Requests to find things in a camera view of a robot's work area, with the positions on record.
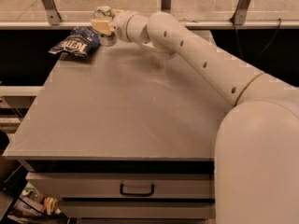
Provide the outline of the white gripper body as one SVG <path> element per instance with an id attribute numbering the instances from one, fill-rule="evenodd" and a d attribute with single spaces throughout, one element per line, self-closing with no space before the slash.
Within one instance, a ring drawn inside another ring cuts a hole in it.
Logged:
<path id="1" fill-rule="evenodd" d="M 131 10 L 117 13 L 112 21 L 114 33 L 119 40 L 136 42 L 138 29 L 135 24 L 137 12 Z"/>

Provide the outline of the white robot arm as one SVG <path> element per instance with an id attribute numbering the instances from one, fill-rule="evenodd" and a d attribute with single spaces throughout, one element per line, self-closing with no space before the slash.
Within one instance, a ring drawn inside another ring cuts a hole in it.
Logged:
<path id="1" fill-rule="evenodd" d="M 216 137 L 216 224 L 299 224 L 299 89 L 168 13 L 118 10 L 91 24 L 165 58 L 180 55 L 231 105 Z"/>

